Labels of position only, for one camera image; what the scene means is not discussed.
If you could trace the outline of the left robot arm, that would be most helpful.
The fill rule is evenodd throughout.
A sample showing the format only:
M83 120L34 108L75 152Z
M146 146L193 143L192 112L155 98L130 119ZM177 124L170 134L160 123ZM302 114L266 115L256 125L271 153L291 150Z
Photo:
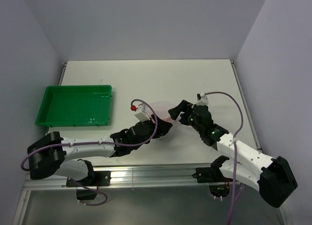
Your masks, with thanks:
M172 123L152 115L130 128L98 140L74 140L51 132L27 148L26 161L31 180L42 180L53 175L64 176L82 185L91 185L96 174L88 157L123 157L152 139L165 136Z

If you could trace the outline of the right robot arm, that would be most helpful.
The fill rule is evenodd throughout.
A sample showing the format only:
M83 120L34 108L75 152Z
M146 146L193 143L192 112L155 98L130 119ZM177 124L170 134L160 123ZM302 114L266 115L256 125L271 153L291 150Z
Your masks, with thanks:
M191 126L207 146L221 154L209 167L195 170L192 177L198 183L233 179L258 191L264 201L275 208L279 208L297 189L297 181L286 159L265 155L236 139L214 123L206 105L183 100L168 113L173 120Z

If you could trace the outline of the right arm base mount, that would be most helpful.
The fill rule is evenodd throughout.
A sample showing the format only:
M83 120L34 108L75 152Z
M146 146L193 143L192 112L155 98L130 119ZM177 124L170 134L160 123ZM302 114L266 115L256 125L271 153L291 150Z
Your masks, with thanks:
M198 184L209 184L209 191L218 198L227 197L230 193L230 179L225 178L218 168L199 167L192 175Z

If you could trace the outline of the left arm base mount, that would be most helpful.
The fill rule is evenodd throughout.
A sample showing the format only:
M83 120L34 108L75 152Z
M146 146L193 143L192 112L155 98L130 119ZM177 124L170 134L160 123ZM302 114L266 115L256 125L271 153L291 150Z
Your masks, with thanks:
M86 177L83 180L78 181L83 186L95 187L99 190L102 186L109 186L111 179L110 171L95 171L91 176ZM92 201L96 198L97 193L87 189L76 189L76 198L80 201Z

